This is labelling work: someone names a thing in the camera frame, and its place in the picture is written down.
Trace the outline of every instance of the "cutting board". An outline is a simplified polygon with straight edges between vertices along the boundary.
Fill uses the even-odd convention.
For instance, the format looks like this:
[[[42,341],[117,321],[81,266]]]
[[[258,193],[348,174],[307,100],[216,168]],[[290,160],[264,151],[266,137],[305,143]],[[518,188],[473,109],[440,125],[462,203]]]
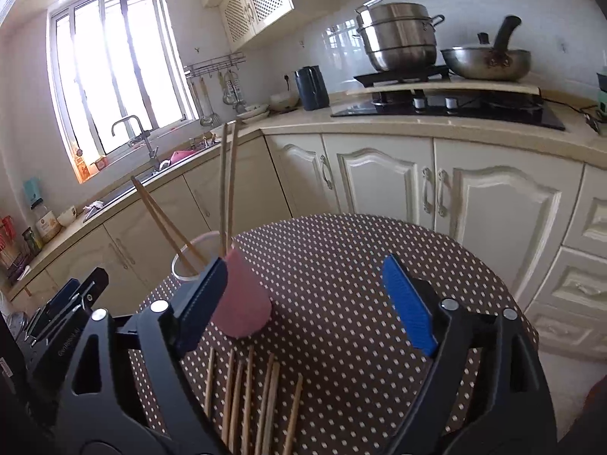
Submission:
[[[429,80],[427,82],[393,83],[390,85],[378,85],[364,89],[349,90],[349,96],[369,94],[372,92],[394,92],[399,90],[490,90],[499,92],[518,92],[521,94],[540,95],[539,87],[528,83],[519,82],[491,82],[489,80]]]

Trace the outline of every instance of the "brown tablecloth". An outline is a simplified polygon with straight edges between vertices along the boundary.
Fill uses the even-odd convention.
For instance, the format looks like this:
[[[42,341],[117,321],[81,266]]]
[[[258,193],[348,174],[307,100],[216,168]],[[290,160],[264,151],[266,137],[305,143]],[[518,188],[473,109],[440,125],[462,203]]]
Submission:
[[[215,349],[212,421],[220,432],[230,350],[246,361],[249,344],[255,346],[254,440],[266,363],[274,352],[281,363],[272,445],[277,455],[298,372],[305,382],[295,454],[377,453],[405,417],[431,361],[412,348],[384,291],[382,263],[388,254],[399,255],[415,277],[430,281],[442,297],[457,299],[470,311],[496,314],[508,307],[522,315],[504,284],[478,258],[451,238],[420,226],[368,215],[315,215],[260,227],[236,239],[271,293],[271,322],[245,340],[228,339],[211,324],[198,350],[182,361],[183,368],[204,403],[208,354]],[[176,279],[165,279],[142,307],[170,298],[177,287]],[[525,324],[536,344],[535,329]],[[136,351],[132,358],[151,427],[163,431],[143,361]],[[446,431],[463,422],[478,358],[472,349]],[[240,441],[234,453],[240,453]]]

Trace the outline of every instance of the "floor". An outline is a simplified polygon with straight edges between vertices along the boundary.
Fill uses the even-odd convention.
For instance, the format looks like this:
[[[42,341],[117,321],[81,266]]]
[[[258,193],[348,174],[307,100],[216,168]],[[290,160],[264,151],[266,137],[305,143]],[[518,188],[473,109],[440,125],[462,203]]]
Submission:
[[[588,391],[607,375],[606,363],[580,361],[539,352],[557,418],[558,438],[567,432],[582,410]]]

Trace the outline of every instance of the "label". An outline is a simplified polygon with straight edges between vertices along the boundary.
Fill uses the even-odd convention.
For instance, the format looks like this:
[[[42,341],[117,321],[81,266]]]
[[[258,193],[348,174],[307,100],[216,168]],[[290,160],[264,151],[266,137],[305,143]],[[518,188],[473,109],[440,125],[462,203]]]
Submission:
[[[13,370],[11,370],[10,367],[8,367],[8,364],[4,360],[4,357],[0,357],[0,366],[2,367],[2,370],[4,371],[5,375],[8,376],[8,378],[10,378],[13,375]]]
[[[36,229],[38,229],[42,240],[45,243],[48,243],[61,230],[61,226],[59,222],[57,222],[57,218],[53,214],[53,211],[50,210],[36,223]]]

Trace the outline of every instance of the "silver screw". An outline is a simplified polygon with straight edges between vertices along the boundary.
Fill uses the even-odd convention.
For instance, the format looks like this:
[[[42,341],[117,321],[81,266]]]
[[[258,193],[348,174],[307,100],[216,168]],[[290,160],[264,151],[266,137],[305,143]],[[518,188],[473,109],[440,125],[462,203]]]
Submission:
[[[150,308],[154,313],[162,313],[169,307],[169,303],[167,303],[164,299],[159,299],[158,301],[154,301]]]
[[[447,298],[441,301],[441,306],[449,311],[455,311],[459,308],[459,303],[455,299]]]
[[[503,315],[504,315],[504,318],[506,320],[513,320],[514,321],[514,320],[516,320],[518,318],[517,312],[514,311],[512,308],[506,308],[503,311]]]
[[[90,316],[94,322],[102,321],[105,316],[107,316],[107,309],[99,308],[93,311],[93,314]]]

